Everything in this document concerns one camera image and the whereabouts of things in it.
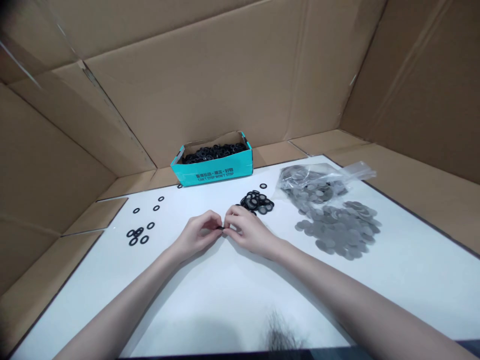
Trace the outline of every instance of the plastic zip bag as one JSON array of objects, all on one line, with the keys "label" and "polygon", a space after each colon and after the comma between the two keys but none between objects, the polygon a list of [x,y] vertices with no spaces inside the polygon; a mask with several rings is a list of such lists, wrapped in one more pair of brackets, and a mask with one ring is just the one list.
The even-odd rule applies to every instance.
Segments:
[{"label": "plastic zip bag", "polygon": [[339,170],[327,163],[288,166],[280,172],[273,198],[290,199],[311,218],[312,209],[346,194],[352,182],[376,176],[377,172],[363,161]]}]

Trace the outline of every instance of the teal cardboard box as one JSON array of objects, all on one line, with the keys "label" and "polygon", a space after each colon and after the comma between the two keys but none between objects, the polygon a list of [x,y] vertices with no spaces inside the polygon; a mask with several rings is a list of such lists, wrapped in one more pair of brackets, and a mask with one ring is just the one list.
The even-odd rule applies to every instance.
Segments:
[{"label": "teal cardboard box", "polygon": [[[212,147],[215,144],[236,143],[246,145],[248,150],[210,161],[193,164],[182,163],[182,157],[194,154],[200,148]],[[254,171],[252,147],[243,132],[229,132],[216,138],[185,144],[170,166],[184,187],[249,176]]]}]

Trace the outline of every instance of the pile of gray discs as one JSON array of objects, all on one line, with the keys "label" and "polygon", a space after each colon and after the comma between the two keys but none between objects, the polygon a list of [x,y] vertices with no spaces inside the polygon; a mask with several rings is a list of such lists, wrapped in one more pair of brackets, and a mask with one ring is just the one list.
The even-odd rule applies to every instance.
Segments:
[{"label": "pile of gray discs", "polygon": [[368,253],[367,245],[375,243],[374,236],[380,232],[382,224],[374,219],[377,211],[358,201],[347,201],[343,206],[310,207],[308,211],[313,222],[302,220],[295,229],[318,239],[316,246],[327,254],[337,253],[352,261]]}]

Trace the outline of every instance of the hand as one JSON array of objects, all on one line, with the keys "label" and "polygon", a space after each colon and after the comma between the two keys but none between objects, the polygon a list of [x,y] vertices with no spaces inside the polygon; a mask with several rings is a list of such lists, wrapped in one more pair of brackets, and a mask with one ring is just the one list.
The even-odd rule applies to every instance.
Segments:
[{"label": "hand", "polygon": [[[242,234],[230,228],[241,229]],[[248,251],[272,259],[281,239],[272,234],[264,223],[247,209],[233,205],[225,215],[223,233]]]},{"label": "hand", "polygon": [[[222,226],[222,218],[212,210],[191,217],[178,239],[170,246],[170,250],[179,262],[183,262],[217,240],[222,234],[222,230],[217,229],[219,226]],[[199,234],[202,229],[212,231],[202,236]]]}]

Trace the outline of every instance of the forearm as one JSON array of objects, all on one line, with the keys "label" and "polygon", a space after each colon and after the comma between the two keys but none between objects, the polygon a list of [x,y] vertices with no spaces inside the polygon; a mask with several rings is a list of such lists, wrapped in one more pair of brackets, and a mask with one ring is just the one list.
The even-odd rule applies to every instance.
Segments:
[{"label": "forearm", "polygon": [[271,258],[302,281],[377,359],[475,358],[400,306],[285,240]]},{"label": "forearm", "polygon": [[129,340],[147,306],[179,260],[165,250],[100,311],[55,359],[114,359]]}]

